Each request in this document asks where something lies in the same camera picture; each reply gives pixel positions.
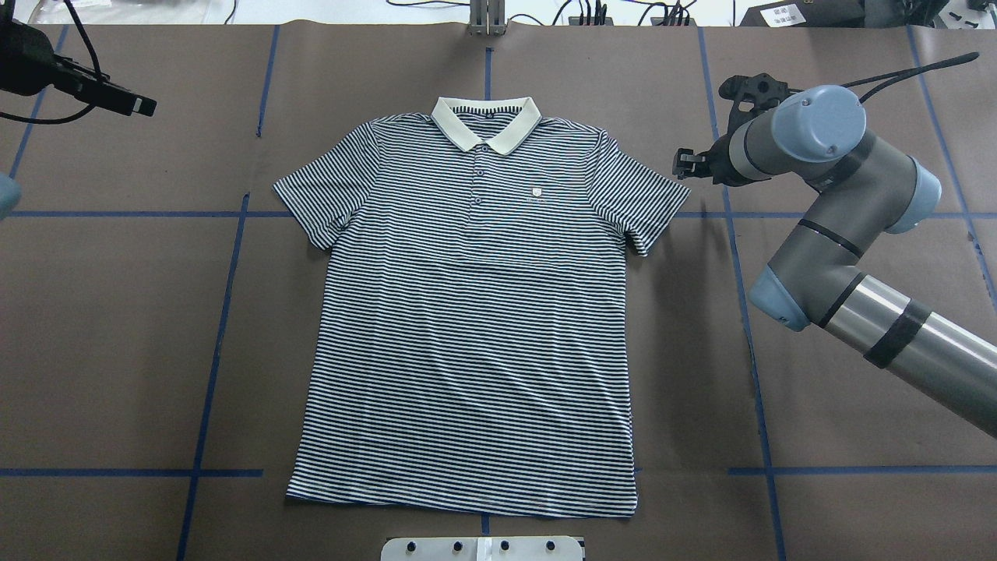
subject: black and white striped fabric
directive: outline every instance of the black and white striped fabric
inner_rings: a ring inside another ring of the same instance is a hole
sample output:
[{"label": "black and white striped fabric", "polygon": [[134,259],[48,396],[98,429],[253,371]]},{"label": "black and white striped fabric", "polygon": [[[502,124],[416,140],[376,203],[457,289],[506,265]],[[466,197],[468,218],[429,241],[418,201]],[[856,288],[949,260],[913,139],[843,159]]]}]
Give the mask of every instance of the black and white striped fabric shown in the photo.
[{"label": "black and white striped fabric", "polygon": [[331,250],[289,496],[633,514],[626,244],[686,188],[530,98],[442,98],[274,189]]}]

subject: shirt sleeve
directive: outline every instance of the shirt sleeve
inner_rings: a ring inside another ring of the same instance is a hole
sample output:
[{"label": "shirt sleeve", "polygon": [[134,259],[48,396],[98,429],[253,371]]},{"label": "shirt sleeve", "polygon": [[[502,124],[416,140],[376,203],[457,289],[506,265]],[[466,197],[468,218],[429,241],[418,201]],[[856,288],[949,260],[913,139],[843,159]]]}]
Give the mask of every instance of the shirt sleeve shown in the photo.
[{"label": "shirt sleeve", "polygon": [[595,212],[647,257],[689,190],[624,154],[605,131],[587,166],[588,197]]},{"label": "shirt sleeve", "polygon": [[278,180],[273,190],[308,240],[329,250],[367,203],[377,173],[377,144],[365,123],[318,160]]}]

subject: white collar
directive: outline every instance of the white collar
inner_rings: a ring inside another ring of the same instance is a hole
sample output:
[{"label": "white collar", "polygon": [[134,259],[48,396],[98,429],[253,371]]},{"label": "white collar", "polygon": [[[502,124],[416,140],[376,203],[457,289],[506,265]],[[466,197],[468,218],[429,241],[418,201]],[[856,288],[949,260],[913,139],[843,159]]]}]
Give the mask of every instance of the white collar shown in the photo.
[{"label": "white collar", "polygon": [[[468,128],[461,119],[454,114],[455,107],[470,107],[472,109],[496,109],[499,107],[519,107],[519,113],[512,121],[497,135],[483,141],[481,137]],[[487,144],[493,150],[508,156],[515,150],[522,141],[526,140],[529,133],[540,122],[540,110],[536,108],[533,98],[519,98],[514,100],[495,101],[475,101],[462,100],[456,98],[440,98],[436,108],[433,109],[433,120],[436,121],[443,134],[447,135],[450,142],[467,152],[479,144]]]}]

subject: robotic arm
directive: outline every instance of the robotic arm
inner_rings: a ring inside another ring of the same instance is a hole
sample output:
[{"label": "robotic arm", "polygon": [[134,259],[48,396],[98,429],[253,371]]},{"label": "robotic arm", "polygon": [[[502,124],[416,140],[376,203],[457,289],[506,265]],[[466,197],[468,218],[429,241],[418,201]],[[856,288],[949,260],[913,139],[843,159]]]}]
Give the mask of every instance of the robotic arm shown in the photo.
[{"label": "robotic arm", "polygon": [[[763,74],[736,76],[720,93],[735,102],[728,134],[699,155],[679,150],[673,173],[732,187],[794,173],[818,193],[751,302],[795,331],[815,323],[997,437],[997,347],[856,266],[880,233],[931,214],[939,181],[870,131],[844,87],[789,95]],[[741,101],[755,108],[741,112]]]}]

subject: shirt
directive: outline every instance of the shirt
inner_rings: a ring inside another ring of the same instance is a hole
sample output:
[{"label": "shirt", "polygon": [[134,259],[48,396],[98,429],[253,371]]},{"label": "shirt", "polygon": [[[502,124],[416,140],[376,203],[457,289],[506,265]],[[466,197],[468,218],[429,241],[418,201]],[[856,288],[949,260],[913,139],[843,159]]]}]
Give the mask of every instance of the shirt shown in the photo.
[{"label": "shirt", "polygon": [[685,187],[531,98],[441,98],[274,189],[330,252],[288,496],[633,514],[626,248]]}]

